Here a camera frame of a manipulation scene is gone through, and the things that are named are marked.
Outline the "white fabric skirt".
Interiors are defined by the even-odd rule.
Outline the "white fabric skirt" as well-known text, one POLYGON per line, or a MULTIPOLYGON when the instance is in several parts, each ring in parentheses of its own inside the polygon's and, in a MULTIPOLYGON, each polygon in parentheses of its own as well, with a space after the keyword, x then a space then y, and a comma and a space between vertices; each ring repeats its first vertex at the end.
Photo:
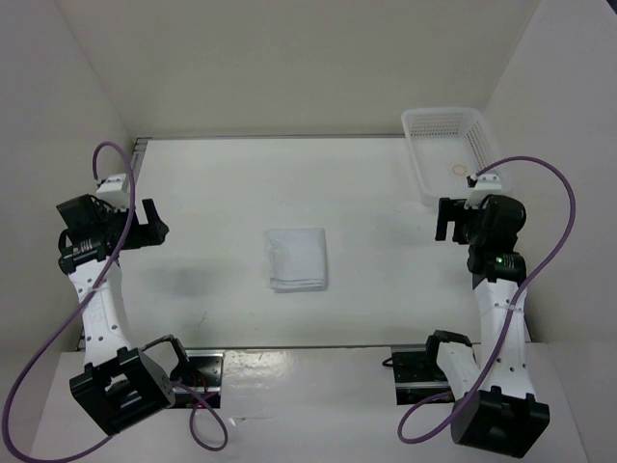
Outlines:
POLYGON ((327 289, 327 245, 323 228, 269 230, 265 242, 272 290, 286 293, 327 289))

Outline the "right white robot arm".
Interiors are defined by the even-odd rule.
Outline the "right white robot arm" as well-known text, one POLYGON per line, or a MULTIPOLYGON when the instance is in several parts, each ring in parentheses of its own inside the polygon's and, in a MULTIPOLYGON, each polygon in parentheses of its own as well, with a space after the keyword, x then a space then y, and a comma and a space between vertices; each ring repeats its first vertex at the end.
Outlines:
POLYGON ((435 238, 468 248, 481 353, 474 353, 466 336, 437 330, 421 358, 425 373, 446 378, 453 394, 453 442, 513 458, 524 457, 550 423, 550 408, 536 397, 524 353, 527 272, 515 245, 525 221, 523 204, 506 196, 490 195, 475 206, 440 199, 435 238))

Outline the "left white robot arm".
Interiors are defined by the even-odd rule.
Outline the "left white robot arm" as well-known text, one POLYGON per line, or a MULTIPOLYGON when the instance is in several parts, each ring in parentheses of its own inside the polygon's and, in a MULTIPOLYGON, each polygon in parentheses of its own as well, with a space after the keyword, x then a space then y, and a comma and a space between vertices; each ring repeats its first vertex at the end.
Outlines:
POLYGON ((116 248, 161 245, 169 231, 153 200, 142 205, 145 223, 90 194, 57 207, 66 224, 58 240, 59 267, 86 305, 84 370, 70 379, 70 392, 109 436, 172 407, 172 385, 183 384, 192 372, 187 356, 169 352, 157 364, 130 340, 121 268, 112 254, 116 248))

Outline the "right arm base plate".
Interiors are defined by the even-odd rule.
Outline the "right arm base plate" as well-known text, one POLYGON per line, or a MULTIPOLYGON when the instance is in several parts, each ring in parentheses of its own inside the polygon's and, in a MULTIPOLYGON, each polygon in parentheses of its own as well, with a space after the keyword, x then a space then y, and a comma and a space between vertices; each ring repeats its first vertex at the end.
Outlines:
POLYGON ((393 347, 382 366, 393 368, 397 404, 418 404, 433 395, 439 403, 462 399, 480 375, 472 347, 467 337, 442 331, 424 345, 393 347))

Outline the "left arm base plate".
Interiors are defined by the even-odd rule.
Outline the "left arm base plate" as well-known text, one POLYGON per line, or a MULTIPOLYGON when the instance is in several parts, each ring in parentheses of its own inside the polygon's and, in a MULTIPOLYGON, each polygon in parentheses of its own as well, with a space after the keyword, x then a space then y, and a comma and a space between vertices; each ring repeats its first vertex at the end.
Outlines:
POLYGON ((171 380, 190 387, 214 409, 221 406, 225 353, 222 350, 189 349, 187 364, 177 364, 171 380))

